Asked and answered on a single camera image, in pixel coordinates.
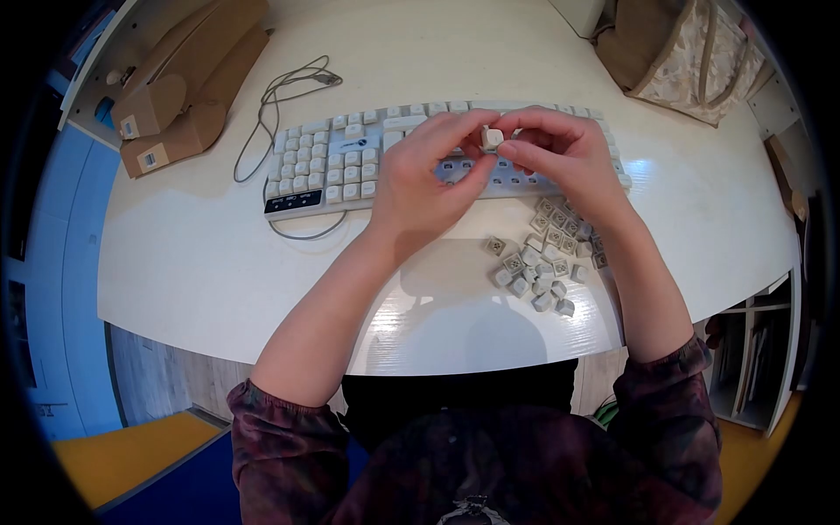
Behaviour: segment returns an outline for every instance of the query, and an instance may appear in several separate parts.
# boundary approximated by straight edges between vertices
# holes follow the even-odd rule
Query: white desk
[[[794,224],[746,105],[712,129],[625,98],[590,44],[544,0],[327,3],[276,27],[208,152],[133,181],[120,168],[102,233],[103,320],[193,352],[256,361],[276,325],[370,216],[351,213],[315,242],[287,241],[262,217],[265,168],[243,186],[231,180],[265,85],[321,54],[331,56],[344,84],[285,102],[282,128],[434,100],[601,109],[633,177],[633,206],[694,321],[754,294],[795,263]],[[266,144],[258,139],[244,164],[254,165]],[[570,287],[577,304],[571,319],[538,314],[485,278],[498,262],[479,239],[494,234],[521,243],[532,215],[533,201],[476,203],[385,286],[349,373],[494,370],[621,346],[608,278],[606,288],[600,278]],[[284,228],[315,233],[334,220],[305,218]]]

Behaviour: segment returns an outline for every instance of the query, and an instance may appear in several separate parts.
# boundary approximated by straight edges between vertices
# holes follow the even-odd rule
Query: hand
[[[506,113],[494,124],[505,136],[496,150],[518,170],[557,183],[581,217],[596,229],[632,210],[612,168],[601,128],[591,119],[531,106]],[[510,140],[514,129],[522,128]]]
[[[393,239],[398,260],[451,228],[484,191],[496,156],[484,155],[477,141],[482,126],[499,117],[483,109],[438,113],[382,156],[368,229]],[[447,186],[434,169],[458,146],[475,164],[463,179]]]

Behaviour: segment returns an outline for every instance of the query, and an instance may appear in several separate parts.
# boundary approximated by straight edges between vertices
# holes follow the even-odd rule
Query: patterned sleeve
[[[347,488],[347,434],[335,414],[285,402],[250,380],[228,405],[242,522],[319,522]]]
[[[658,361],[628,359],[613,386],[619,408],[609,433],[672,486],[717,509],[721,433],[701,373],[710,364],[698,338]]]

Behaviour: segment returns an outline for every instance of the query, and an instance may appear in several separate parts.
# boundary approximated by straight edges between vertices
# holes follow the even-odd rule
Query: cardboard box
[[[213,0],[170,29],[111,109],[120,137],[159,134],[197,103],[219,63],[267,11],[266,0]]]
[[[228,110],[266,44],[268,35],[253,26],[204,83],[195,105],[161,133],[125,140],[119,154],[129,176],[137,178],[209,148],[222,133]]]

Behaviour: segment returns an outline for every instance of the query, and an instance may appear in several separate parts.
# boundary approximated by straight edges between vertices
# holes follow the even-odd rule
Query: white keyboard
[[[465,113],[473,108],[504,113],[532,105],[595,119],[610,145],[618,179],[625,192],[629,191],[633,180],[624,173],[615,138],[609,133],[610,128],[600,111],[542,102],[453,100],[339,115],[281,131],[276,136],[274,156],[269,161],[265,218],[277,221],[369,208],[376,196],[382,154],[426,118],[446,111]],[[454,184],[472,165],[473,161],[457,149],[440,162],[435,175],[447,184]],[[537,173],[532,176],[517,173],[512,162],[499,157],[487,188],[479,198],[559,194],[557,185],[545,177]]]

